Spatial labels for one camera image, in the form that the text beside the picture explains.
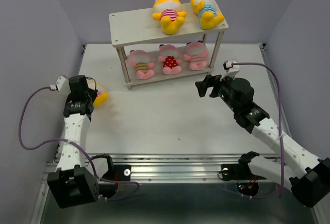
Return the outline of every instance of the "yellow stuffed animal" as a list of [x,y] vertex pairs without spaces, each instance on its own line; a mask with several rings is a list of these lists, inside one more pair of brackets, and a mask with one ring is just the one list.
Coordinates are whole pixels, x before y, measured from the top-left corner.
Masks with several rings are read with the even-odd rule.
[[179,0],[155,1],[153,19],[160,20],[160,26],[167,35],[173,35],[180,29],[186,15]]
[[190,0],[190,4],[198,15],[202,29],[212,29],[225,20],[225,17],[215,10],[215,0]]

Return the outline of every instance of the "metal bar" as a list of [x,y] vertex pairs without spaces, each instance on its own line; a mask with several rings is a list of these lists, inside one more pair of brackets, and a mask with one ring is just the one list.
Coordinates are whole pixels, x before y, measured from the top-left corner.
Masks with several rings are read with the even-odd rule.
[[127,60],[126,53],[125,53],[125,48],[120,47],[121,52],[123,53],[124,60]]
[[123,54],[123,51],[125,53],[124,47],[116,47],[115,49],[117,50],[119,60],[120,60],[120,64],[122,65],[122,70],[123,70],[123,74],[124,74],[124,78],[125,78],[125,83],[129,83],[130,79],[129,79],[128,70],[127,70],[127,66],[126,66],[126,62],[125,62],[125,57],[126,56]]
[[205,45],[205,43],[206,43],[206,34],[203,34],[203,38],[202,38],[202,41],[203,41],[203,44]]
[[224,31],[220,31],[218,33],[217,40],[216,40],[216,43],[215,43],[215,46],[214,46],[214,49],[213,49],[210,65],[209,65],[210,68],[215,67],[214,65],[215,65],[215,62],[216,62],[216,59],[217,59],[217,55],[218,55],[218,52],[219,52],[221,40],[223,38],[224,33],[225,33]]

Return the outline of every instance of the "pink plush toy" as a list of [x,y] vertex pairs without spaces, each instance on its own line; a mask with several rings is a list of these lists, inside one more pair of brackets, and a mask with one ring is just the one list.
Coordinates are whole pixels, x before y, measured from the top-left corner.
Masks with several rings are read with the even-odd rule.
[[148,79],[155,74],[154,63],[150,60],[150,55],[143,50],[131,50],[128,57],[129,65],[135,69],[136,78]]
[[189,61],[189,67],[193,71],[201,71],[207,66],[208,50],[202,41],[188,42],[184,58]]
[[164,45],[159,46],[159,56],[158,60],[163,62],[163,72],[166,75],[174,75],[181,72],[181,67],[179,64],[182,62],[177,59],[180,52],[173,45]]

